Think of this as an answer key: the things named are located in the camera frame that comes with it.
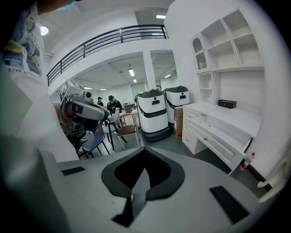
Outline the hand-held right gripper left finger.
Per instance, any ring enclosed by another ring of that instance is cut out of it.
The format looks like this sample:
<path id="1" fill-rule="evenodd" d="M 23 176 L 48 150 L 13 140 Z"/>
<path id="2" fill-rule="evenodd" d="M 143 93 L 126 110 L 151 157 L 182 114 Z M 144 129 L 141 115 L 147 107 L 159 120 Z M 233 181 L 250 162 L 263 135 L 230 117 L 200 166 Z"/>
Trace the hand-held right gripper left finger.
<path id="1" fill-rule="evenodd" d="M 112 195 L 101 179 L 102 170 L 136 148 L 89 160 L 57 163 L 49 152 L 40 152 L 43 184 L 41 210 L 52 233 L 144 233 L 146 218 L 140 215 L 128 227 L 113 221 L 122 214 L 126 199 Z"/>

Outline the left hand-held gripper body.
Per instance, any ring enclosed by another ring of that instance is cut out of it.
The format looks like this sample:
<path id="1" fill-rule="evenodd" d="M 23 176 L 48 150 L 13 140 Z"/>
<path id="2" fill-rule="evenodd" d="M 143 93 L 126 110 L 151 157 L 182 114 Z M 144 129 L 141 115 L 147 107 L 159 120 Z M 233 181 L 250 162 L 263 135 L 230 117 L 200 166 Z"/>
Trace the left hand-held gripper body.
<path id="1" fill-rule="evenodd" d="M 92 94 L 74 80 L 65 81 L 59 96 L 61 127 L 74 146 L 80 146 L 85 133 L 95 132 L 110 115 L 105 107 L 94 104 Z"/>

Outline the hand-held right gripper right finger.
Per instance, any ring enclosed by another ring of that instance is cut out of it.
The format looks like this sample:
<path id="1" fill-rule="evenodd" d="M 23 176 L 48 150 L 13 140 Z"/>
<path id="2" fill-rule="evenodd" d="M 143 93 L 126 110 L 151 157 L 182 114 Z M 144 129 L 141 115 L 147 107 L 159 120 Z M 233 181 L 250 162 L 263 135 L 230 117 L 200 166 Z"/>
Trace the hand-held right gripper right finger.
<path id="1" fill-rule="evenodd" d="M 185 179 L 168 199 L 148 201 L 129 226 L 140 233 L 212 233 L 232 225 L 210 192 L 223 186 L 249 213 L 259 207 L 257 196 L 246 186 L 203 160 L 154 148 L 181 164 Z"/>

